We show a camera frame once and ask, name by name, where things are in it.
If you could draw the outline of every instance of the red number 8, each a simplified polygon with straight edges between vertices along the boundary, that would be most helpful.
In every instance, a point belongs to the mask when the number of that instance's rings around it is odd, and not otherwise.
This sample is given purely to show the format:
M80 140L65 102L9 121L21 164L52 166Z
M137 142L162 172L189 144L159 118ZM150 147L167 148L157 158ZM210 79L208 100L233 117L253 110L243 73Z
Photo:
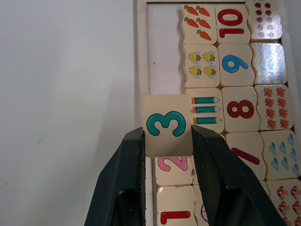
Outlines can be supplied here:
M243 111L243 107L246 106L249 108L248 112ZM232 109L233 107L237 108L237 111L234 112ZM248 100L242 100L239 103L236 101L231 101L227 106L227 112L232 118L237 118L239 116L243 117L244 119L249 119L254 114L254 106L253 104Z

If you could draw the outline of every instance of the holographic tile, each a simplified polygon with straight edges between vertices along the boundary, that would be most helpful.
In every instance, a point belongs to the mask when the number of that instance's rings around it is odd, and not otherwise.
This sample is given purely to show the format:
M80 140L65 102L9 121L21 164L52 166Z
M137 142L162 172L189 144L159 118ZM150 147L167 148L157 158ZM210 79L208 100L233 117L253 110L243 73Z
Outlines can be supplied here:
M251 41L275 41L282 36L278 3L275 1L247 1L248 27Z
M287 82L284 50L278 43L251 43L254 85L285 84Z

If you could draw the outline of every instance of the bee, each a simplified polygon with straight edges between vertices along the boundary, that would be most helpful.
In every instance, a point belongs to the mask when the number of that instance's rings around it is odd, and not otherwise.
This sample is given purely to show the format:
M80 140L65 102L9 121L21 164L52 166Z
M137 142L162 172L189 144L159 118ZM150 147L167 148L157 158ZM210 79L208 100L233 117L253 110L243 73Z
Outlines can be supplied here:
M204 68L204 73L208 75L209 78L213 79L214 75L216 74L215 66L214 65L211 65L210 67L206 66Z
M198 64L198 62L202 59L202 57L199 55L200 52L195 51L194 53L189 53L188 59L192 60L194 64Z
M202 73L201 66L200 65L192 66L191 68L189 68L189 73L194 75L196 79L199 79L199 76Z
M210 51L209 53L204 53L203 59L206 60L209 64L212 64L215 60L214 52Z

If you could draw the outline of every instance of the pink number 2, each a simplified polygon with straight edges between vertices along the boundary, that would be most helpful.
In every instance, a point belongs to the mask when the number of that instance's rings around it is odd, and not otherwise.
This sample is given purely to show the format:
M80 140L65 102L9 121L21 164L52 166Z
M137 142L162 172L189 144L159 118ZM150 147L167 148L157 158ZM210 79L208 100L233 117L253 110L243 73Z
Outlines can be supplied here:
M170 171L170 166L166 165L164 163L165 159L169 159L174 164L176 164L181 170L186 171L187 170L187 157L158 157L158 165L160 169L162 169L165 172Z

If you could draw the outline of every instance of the carrot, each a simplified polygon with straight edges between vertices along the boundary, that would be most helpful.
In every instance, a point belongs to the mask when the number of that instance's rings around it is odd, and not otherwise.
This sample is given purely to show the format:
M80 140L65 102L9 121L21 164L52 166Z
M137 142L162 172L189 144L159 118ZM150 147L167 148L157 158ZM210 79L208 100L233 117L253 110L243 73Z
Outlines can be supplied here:
M199 12L200 14L203 14L203 15L205 15L205 16L210 16L210 14L208 13L208 11L207 11L206 9L204 9L204 8L201 8L200 6L197 6L197 7L196 7L196 10L198 10L198 12Z
M184 21L186 21L187 24L190 26L198 27L198 24L193 19L189 19L188 17L185 17Z
M209 29L211 28L210 25L206 22L206 20L201 20L200 18L197 18L197 22L202 27L209 28Z
M191 13L191 14L193 14L193 15L198 16L198 12L197 12L193 7L188 6L188 5L185 5L185 6L184 6L184 9L186 9L187 12L189 12L189 13Z
M197 34L199 34L201 38L211 41L210 36L206 32L202 32L200 29L198 29Z

